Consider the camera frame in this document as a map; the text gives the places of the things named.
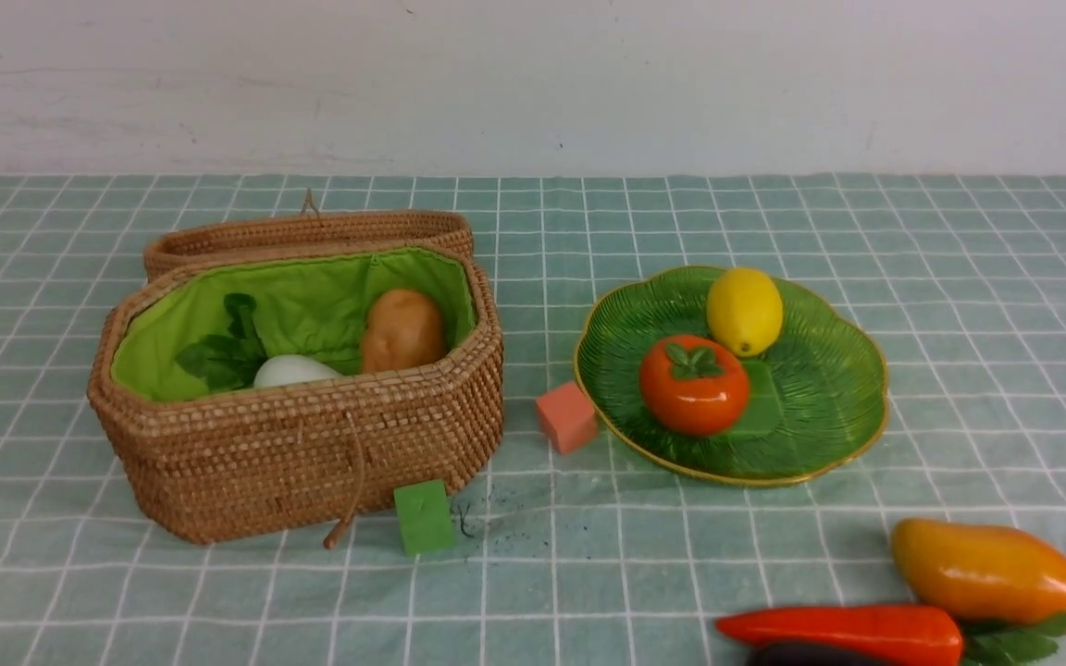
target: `leafy green vegetable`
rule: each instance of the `leafy green vegetable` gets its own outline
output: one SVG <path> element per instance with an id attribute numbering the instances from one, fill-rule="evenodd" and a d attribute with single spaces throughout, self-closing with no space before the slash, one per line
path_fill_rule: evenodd
<path id="1" fill-rule="evenodd" d="M 1059 652 L 1052 640 L 1066 635 L 1066 612 L 1039 623 L 1015 626 L 998 620 L 965 623 L 965 666 L 1018 666 Z"/>
<path id="2" fill-rule="evenodd" d="M 210 391 L 236 391 L 254 384 L 268 355 L 254 324 L 257 303 L 248 294 L 226 294 L 225 312 L 232 321 L 228 336 L 211 332 L 175 355 L 175 362 L 203 379 Z"/>

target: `leaf-shaped plate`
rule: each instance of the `leaf-shaped plate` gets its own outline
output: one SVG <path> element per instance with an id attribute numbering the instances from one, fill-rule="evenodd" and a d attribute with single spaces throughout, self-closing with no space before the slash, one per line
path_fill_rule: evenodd
<path id="1" fill-rule="evenodd" d="M 710 438 L 665 431 L 640 395 L 640 362 L 665 336 L 710 337 L 706 294 L 724 269 L 685 265 L 600 298 L 575 350 L 575 376 L 616 438 L 652 462 L 699 480 L 782 486 L 850 462 L 887 424 L 879 347 L 823 298 L 774 278 L 784 303 L 778 341 L 744 367 L 743 417 Z"/>

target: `toy fruit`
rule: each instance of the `toy fruit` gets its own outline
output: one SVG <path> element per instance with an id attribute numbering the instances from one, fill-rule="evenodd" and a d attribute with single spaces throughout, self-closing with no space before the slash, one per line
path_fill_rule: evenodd
<path id="1" fill-rule="evenodd" d="M 752 384 L 734 354 L 706 338 L 658 340 L 640 366 L 648 412 L 669 431 L 706 438 L 743 417 Z"/>
<path id="2" fill-rule="evenodd" d="M 728 270 L 710 286 L 706 324 L 714 340 L 737 357 L 765 353 L 784 324 L 784 303 L 775 282 L 760 270 Z"/>
<path id="3" fill-rule="evenodd" d="M 918 598 L 957 620 L 1035 624 L 1066 612 L 1066 556 L 1022 530 L 906 518 L 891 549 Z"/>

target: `white egg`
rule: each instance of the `white egg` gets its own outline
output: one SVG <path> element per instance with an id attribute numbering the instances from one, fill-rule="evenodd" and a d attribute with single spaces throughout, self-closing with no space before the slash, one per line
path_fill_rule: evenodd
<path id="1" fill-rule="evenodd" d="M 300 354 L 282 354 L 262 363 L 254 376 L 254 388 L 282 387 L 284 384 L 316 383 L 343 376 L 318 360 Z"/>

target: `white wall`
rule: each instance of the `white wall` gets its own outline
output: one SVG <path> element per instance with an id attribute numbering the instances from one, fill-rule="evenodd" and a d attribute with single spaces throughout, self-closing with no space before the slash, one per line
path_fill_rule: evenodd
<path id="1" fill-rule="evenodd" d="M 0 172 L 1066 172 L 1066 0 L 0 0 Z"/>

